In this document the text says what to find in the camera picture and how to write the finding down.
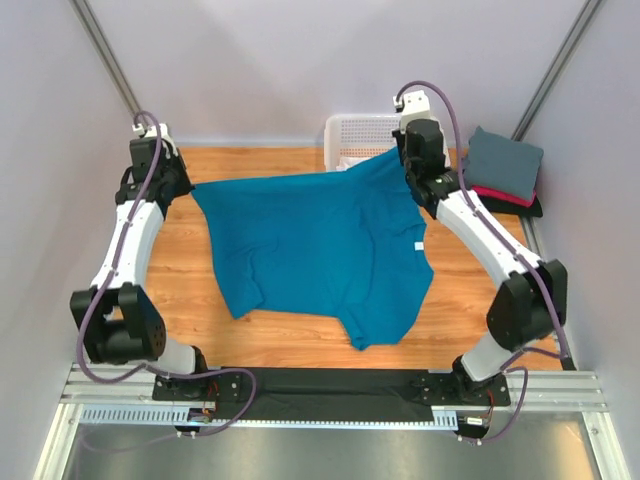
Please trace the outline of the blue t shirt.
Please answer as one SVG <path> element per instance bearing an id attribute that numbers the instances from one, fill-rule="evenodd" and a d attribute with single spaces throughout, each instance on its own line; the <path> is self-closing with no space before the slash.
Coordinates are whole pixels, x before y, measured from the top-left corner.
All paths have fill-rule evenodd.
<path id="1" fill-rule="evenodd" d="M 434 273 L 396 150 L 347 170 L 198 184 L 212 265 L 234 318 L 337 319 L 352 346 L 399 343 Z"/>

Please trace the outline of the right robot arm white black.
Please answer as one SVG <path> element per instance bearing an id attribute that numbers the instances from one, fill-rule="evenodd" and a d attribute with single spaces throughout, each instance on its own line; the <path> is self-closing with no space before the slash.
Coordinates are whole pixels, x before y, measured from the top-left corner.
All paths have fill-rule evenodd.
<path id="1" fill-rule="evenodd" d="M 463 242 L 496 287 L 486 315 L 487 333 L 453 363 L 452 395 L 462 403 L 475 402 L 507 367 L 550 334 L 561 344 L 557 357 L 565 357 L 564 265 L 523 246 L 463 187 L 460 174 L 447 164 L 438 121 L 402 122 L 393 137 L 414 201 Z"/>

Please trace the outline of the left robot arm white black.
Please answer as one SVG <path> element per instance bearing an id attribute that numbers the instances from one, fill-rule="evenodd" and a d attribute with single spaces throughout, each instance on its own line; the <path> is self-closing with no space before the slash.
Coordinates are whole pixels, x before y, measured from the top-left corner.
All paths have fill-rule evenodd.
<path id="1" fill-rule="evenodd" d="M 173 200 L 193 185 L 178 147 L 163 126 L 140 129 L 130 143 L 132 164 L 115 195 L 116 222 L 106 256 L 86 290 L 75 291 L 70 309 L 78 328 L 76 360 L 96 383 L 107 380 L 90 364 L 132 365 L 175 379 L 188 401 L 209 392 L 211 378 L 201 351 L 169 337 L 145 290 L 156 237 Z"/>

